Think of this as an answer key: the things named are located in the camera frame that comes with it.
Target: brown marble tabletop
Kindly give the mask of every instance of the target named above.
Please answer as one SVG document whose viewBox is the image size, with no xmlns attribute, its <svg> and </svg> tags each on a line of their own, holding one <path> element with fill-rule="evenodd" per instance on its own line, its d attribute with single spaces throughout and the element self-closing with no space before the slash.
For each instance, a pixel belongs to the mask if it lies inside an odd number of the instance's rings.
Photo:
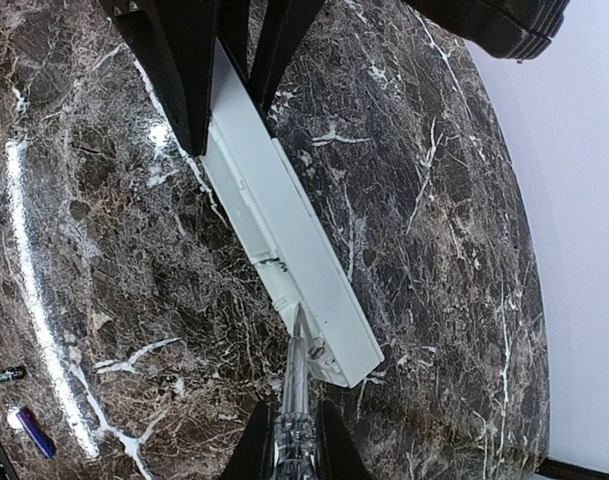
<svg viewBox="0 0 609 480">
<path fill-rule="evenodd" d="M 25 480 L 213 479 L 278 398 L 286 331 L 97 3 L 0 0 L 0 368 L 29 372 L 0 386 L 1 439 Z M 548 444 L 537 268 L 462 42 L 399 2 L 330 1 L 270 121 L 386 355 L 313 400 L 377 479 L 527 478 Z"/>
</svg>

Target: white wall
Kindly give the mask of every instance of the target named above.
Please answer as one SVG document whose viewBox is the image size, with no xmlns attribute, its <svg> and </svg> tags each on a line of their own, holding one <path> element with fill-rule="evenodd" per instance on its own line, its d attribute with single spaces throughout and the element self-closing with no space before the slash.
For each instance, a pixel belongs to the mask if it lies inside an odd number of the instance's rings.
<svg viewBox="0 0 609 480">
<path fill-rule="evenodd" d="M 470 49 L 539 263 L 550 456 L 609 472 L 609 0 L 572 0 L 552 46 L 524 65 Z"/>
</svg>

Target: marble table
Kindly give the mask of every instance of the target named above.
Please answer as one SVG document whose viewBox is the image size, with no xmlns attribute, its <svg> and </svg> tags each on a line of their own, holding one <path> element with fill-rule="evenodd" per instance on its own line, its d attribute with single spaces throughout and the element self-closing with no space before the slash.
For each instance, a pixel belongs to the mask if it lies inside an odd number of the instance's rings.
<svg viewBox="0 0 609 480">
<path fill-rule="evenodd" d="M 0 368 L 29 371 L 0 386 L 1 438 L 26 480 L 213 479 L 279 395 L 286 332 L 97 3 L 0 0 Z M 377 479 L 527 478 L 548 444 L 537 267 L 462 42 L 399 2 L 329 1 L 270 121 L 386 355 L 313 400 Z"/>
</svg>

